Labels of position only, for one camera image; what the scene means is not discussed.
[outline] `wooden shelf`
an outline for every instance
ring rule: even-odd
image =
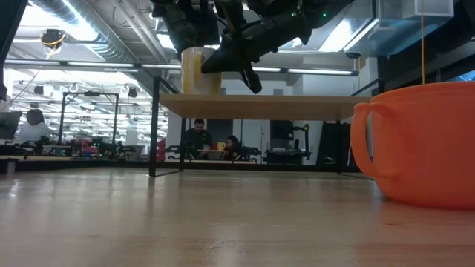
[[[204,96],[166,94],[160,103],[185,118],[342,120],[369,97],[340,96]]]

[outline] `black cable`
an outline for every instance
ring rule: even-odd
[[[224,25],[224,27],[228,27],[228,24],[224,22],[224,19],[216,17],[216,19]]]

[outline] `wooden tabletop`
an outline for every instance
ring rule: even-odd
[[[0,179],[0,266],[474,266],[475,212],[399,204],[368,179],[185,170],[150,183],[147,172]]]
[[[180,162],[179,159],[167,159],[166,162]],[[208,164],[252,164],[255,165],[256,163],[253,161],[228,161],[228,160],[197,160],[197,159],[186,159],[185,163],[208,163]]]
[[[166,94],[160,103],[185,118],[342,120],[369,97],[351,96],[204,96]]]
[[[224,153],[224,151],[212,150],[212,149],[198,149],[198,152],[219,152],[219,153]]]

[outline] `yellow object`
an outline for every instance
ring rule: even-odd
[[[182,52],[181,79],[184,94],[218,95],[223,81],[222,73],[202,74],[201,65],[214,49],[190,47]]]
[[[226,143],[219,142],[219,143],[217,144],[217,149],[218,149],[219,151],[223,151],[225,147],[226,147]]]

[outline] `person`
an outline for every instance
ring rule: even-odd
[[[29,110],[27,121],[23,124],[16,142],[19,144],[35,142],[39,141],[42,136],[47,138],[50,136],[50,128],[45,123],[43,113],[39,109]]]
[[[213,143],[211,134],[204,127],[204,119],[196,119],[194,128],[185,132],[184,145],[191,149],[190,154],[195,159],[207,159],[207,153],[205,151],[198,153],[198,150],[203,150],[205,145],[212,146]]]
[[[236,136],[230,136],[226,140],[226,147],[224,148],[223,160],[233,161],[240,155],[239,141]]]

